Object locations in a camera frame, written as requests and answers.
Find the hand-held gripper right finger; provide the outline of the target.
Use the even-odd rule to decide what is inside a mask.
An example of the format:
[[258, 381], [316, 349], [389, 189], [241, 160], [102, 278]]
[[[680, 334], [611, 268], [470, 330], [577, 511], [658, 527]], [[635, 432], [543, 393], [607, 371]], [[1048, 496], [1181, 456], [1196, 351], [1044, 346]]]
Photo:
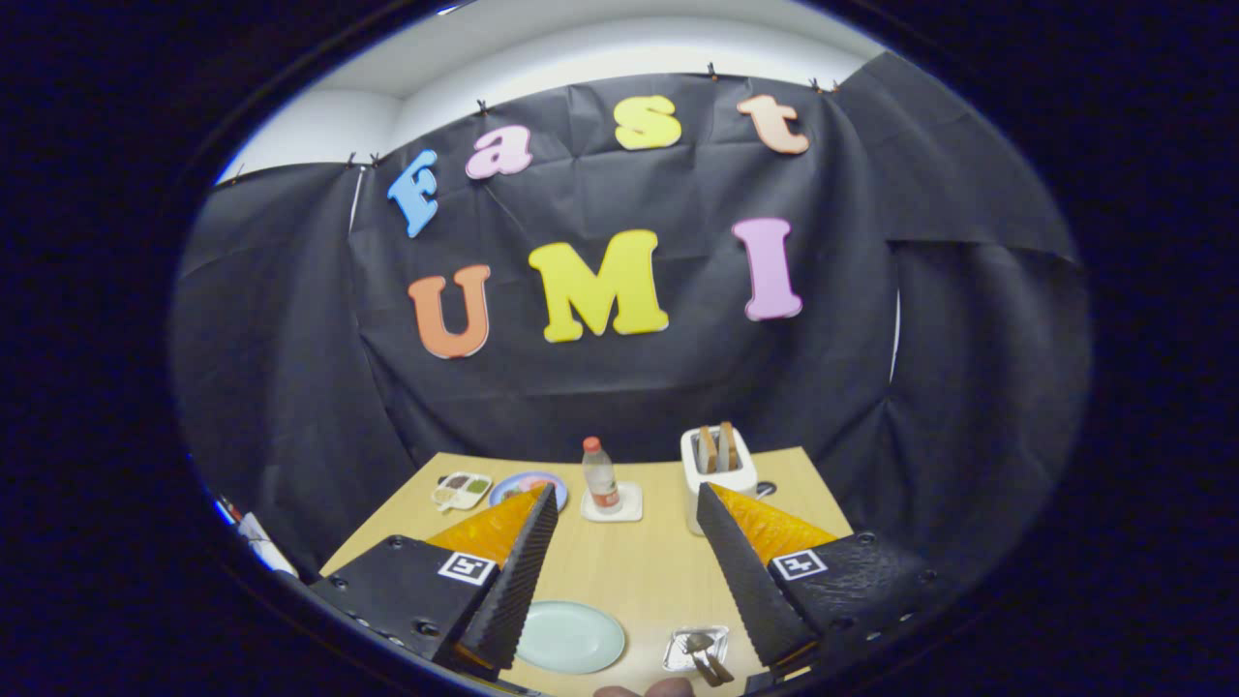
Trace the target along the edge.
[[696, 520], [774, 678], [860, 664], [955, 593], [947, 569], [883, 534], [828, 534], [712, 482], [699, 489]]

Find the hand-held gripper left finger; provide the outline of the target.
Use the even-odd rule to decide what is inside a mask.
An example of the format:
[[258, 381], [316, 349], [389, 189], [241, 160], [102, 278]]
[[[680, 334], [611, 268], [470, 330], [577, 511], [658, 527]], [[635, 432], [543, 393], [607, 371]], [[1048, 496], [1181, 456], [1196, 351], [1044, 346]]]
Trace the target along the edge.
[[558, 526], [544, 484], [427, 541], [392, 534], [315, 582], [315, 595], [389, 643], [477, 678], [512, 667]]

